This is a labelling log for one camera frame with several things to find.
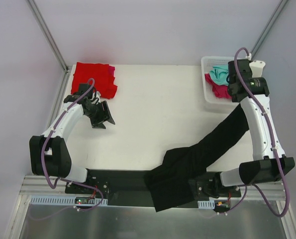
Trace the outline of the black daisy t-shirt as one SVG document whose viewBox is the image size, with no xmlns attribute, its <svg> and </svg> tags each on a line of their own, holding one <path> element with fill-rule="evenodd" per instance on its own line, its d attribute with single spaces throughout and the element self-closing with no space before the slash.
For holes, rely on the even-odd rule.
<svg viewBox="0 0 296 239">
<path fill-rule="evenodd" d="M 156 212 L 190 203 L 194 200 L 189 180 L 206 169 L 232 148 L 249 130 L 245 113 L 238 105 L 200 142 L 167 150 L 163 162 L 148 171 L 144 182 Z"/>
</svg>

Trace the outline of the white plastic basket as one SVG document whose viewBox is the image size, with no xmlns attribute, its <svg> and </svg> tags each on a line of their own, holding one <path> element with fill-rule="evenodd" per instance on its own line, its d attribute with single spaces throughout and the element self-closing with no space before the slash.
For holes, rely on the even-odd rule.
<svg viewBox="0 0 296 239">
<path fill-rule="evenodd" d="M 201 59 L 204 98 L 216 106 L 235 106 L 228 94 L 228 62 L 232 57 L 205 56 Z"/>
</svg>

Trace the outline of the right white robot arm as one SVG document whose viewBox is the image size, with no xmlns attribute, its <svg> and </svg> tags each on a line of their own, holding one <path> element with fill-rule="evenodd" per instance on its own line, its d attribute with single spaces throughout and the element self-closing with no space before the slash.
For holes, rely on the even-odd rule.
<svg viewBox="0 0 296 239">
<path fill-rule="evenodd" d="M 293 157 L 287 157 L 277 137 L 270 111 L 269 88 L 263 77 L 255 77 L 251 61 L 241 59 L 228 62 L 228 93 L 245 113 L 253 146 L 253 160 L 238 168 L 224 171 L 212 190 L 224 196 L 230 186 L 252 185 L 281 180 L 295 166 Z"/>
</svg>

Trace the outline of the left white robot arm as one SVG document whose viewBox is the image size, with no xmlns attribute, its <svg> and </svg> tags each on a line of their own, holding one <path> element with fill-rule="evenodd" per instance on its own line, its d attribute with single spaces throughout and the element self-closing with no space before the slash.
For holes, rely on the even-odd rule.
<svg viewBox="0 0 296 239">
<path fill-rule="evenodd" d="M 73 164 L 66 141 L 70 133 L 83 117 L 88 117 L 91 127 L 105 129 L 105 122 L 115 124 L 107 101 L 101 101 L 95 88 L 95 81 L 80 83 L 77 92 L 67 95 L 62 109 L 49 128 L 40 136 L 32 136 L 29 141 L 31 170 L 34 175 L 77 182 L 76 187 L 87 194 L 93 190 L 94 182 L 88 178 L 88 170 Z"/>
</svg>

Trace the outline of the folded pink t-shirt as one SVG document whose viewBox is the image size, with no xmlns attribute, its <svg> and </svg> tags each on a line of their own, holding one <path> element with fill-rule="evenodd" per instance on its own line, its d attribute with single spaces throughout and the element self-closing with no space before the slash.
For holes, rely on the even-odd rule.
<svg viewBox="0 0 296 239">
<path fill-rule="evenodd" d="M 109 75 L 110 76 L 114 77 L 115 67 L 109 65 L 109 71 L 108 72 L 109 72 Z"/>
</svg>

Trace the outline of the magenta t-shirt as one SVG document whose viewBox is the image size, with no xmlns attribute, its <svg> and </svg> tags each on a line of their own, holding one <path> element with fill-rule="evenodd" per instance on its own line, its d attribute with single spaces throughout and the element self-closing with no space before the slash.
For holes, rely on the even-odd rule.
<svg viewBox="0 0 296 239">
<path fill-rule="evenodd" d="M 205 80 L 212 87 L 212 92 L 217 98 L 220 99 L 231 99 L 228 93 L 228 87 L 226 85 L 217 85 L 212 79 L 209 73 L 205 74 Z"/>
</svg>

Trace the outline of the teal t-shirt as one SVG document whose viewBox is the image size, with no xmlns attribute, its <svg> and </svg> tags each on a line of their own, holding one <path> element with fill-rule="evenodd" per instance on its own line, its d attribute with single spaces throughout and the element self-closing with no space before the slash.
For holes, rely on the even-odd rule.
<svg viewBox="0 0 296 239">
<path fill-rule="evenodd" d="M 228 86 L 228 81 L 227 81 L 228 73 L 229 73 L 228 65 L 213 66 L 209 72 L 211 79 L 217 85 L 226 85 L 226 86 Z"/>
</svg>

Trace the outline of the left aluminium frame post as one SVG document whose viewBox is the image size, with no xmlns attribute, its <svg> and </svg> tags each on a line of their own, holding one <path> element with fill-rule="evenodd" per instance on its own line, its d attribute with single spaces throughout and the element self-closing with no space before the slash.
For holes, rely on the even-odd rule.
<svg viewBox="0 0 296 239">
<path fill-rule="evenodd" d="M 26 3 L 28 4 L 38 26 L 40 27 L 46 41 L 48 42 L 53 54 L 55 55 L 55 58 L 57 59 L 59 65 L 61 66 L 62 70 L 66 73 L 68 72 L 68 65 L 66 64 L 58 45 L 56 44 L 56 41 L 36 3 L 34 0 L 26 0 Z"/>
</svg>

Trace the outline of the aluminium frame post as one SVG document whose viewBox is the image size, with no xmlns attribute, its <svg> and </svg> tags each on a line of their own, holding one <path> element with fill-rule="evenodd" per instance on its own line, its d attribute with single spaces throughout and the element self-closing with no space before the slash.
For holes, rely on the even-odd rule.
<svg viewBox="0 0 296 239">
<path fill-rule="evenodd" d="M 262 32 L 260 33 L 258 39 L 256 40 L 251 50 L 252 57 L 255 57 L 258 54 L 265 40 L 268 38 L 270 32 L 272 31 L 273 27 L 278 21 L 279 17 L 285 11 L 289 2 L 290 0 L 280 0 L 278 2 L 276 8 L 274 9 L 272 15 L 270 16 L 269 20 L 267 21 L 266 25 L 264 26 Z"/>
<path fill-rule="evenodd" d="M 58 45 L 56 44 L 56 41 L 36 3 L 34 0 L 26 0 L 26 3 L 28 4 L 38 26 L 40 27 L 46 41 L 48 42 L 53 54 L 55 55 L 55 58 L 57 59 L 59 65 L 61 66 L 62 70 L 66 73 L 68 72 L 68 65 L 66 64 Z"/>
</svg>

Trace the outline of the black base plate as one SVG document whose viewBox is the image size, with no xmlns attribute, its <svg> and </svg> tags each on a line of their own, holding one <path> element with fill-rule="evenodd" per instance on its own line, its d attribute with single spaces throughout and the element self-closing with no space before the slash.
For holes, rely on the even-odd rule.
<svg viewBox="0 0 296 239">
<path fill-rule="evenodd" d="M 145 183 L 147 171 L 89 170 L 85 186 L 72 184 L 66 194 L 90 195 L 97 187 L 95 198 L 104 197 L 110 206 L 154 207 L 157 212 L 170 208 L 196 208 L 201 201 L 221 198 L 226 204 L 231 198 L 240 198 L 234 186 L 218 183 L 217 172 L 206 172 L 187 182 L 170 181 L 150 190 Z"/>
</svg>

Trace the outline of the right aluminium frame post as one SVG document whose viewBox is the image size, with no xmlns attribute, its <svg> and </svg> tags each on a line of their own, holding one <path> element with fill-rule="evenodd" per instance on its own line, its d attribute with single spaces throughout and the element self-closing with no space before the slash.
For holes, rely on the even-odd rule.
<svg viewBox="0 0 296 239">
<path fill-rule="evenodd" d="M 272 15 L 270 16 L 269 20 L 267 21 L 266 25 L 264 26 L 262 32 L 260 33 L 258 39 L 256 40 L 251 50 L 252 57 L 255 57 L 258 54 L 265 40 L 268 38 L 270 32 L 272 31 L 273 27 L 278 21 L 279 17 L 285 11 L 289 2 L 290 0 L 280 0 L 278 2 L 276 8 L 274 9 Z"/>
</svg>

